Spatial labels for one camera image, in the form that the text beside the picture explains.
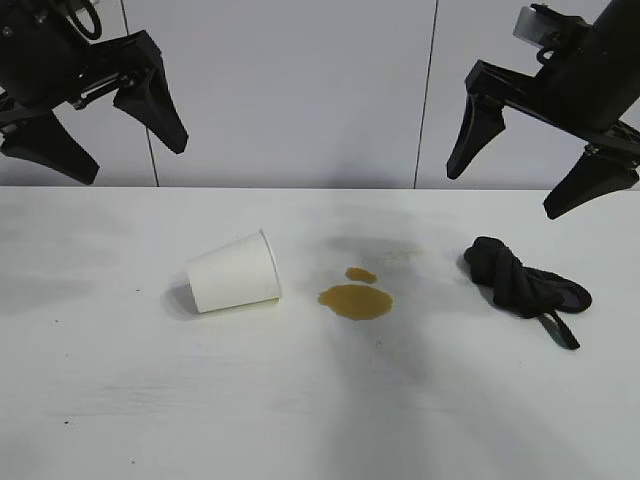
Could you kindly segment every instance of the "coffee spill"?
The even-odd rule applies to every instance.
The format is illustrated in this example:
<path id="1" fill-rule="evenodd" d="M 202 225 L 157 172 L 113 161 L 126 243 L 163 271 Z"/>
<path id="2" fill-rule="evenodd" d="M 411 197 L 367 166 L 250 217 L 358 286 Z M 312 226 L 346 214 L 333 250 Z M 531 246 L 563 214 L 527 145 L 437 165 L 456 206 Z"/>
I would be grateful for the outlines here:
<path id="1" fill-rule="evenodd" d="M 364 282 L 368 284 L 376 283 L 378 276 L 375 273 L 366 271 L 364 268 L 352 267 L 345 273 L 349 280 L 354 282 Z"/>
<path id="2" fill-rule="evenodd" d="M 391 295 L 367 285 L 336 285 L 321 293 L 318 302 L 351 320 L 373 320 L 393 307 Z"/>

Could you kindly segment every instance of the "black cloth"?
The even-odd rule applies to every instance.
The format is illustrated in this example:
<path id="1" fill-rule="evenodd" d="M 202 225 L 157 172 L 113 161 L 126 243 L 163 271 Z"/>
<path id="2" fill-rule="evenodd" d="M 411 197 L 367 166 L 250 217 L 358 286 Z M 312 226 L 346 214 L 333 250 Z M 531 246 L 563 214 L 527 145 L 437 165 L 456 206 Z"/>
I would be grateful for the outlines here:
<path id="1" fill-rule="evenodd" d="M 567 348 L 580 348 L 557 311 L 579 313 L 589 308 L 592 298 L 584 287 L 555 273 L 523 266 L 497 238 L 478 237 L 464 259 L 471 267 L 473 283 L 493 287 L 496 306 L 524 318 L 551 315 Z"/>

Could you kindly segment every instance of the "white table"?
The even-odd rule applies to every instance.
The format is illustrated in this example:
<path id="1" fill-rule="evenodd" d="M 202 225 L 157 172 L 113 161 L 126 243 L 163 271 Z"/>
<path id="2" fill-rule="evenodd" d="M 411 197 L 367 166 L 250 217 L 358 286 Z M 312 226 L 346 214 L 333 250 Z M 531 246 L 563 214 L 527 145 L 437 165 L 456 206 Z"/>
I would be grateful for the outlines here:
<path id="1" fill-rule="evenodd" d="M 638 478 L 640 194 L 543 198 L 1 189 L 0 478 Z M 284 298 L 194 316 L 185 261 L 258 228 Z M 593 293 L 582 349 L 489 305 L 479 235 Z M 356 265 L 392 313 L 316 302 Z"/>

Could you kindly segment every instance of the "tipped over cup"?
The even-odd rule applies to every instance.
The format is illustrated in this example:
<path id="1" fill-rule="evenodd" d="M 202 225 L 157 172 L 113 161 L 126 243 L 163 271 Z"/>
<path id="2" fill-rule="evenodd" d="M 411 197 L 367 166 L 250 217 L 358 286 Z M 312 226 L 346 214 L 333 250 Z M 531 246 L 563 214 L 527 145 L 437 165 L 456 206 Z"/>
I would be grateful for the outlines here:
<path id="1" fill-rule="evenodd" d="M 273 251 L 262 230 L 190 261 L 187 275 L 200 313 L 282 296 Z"/>

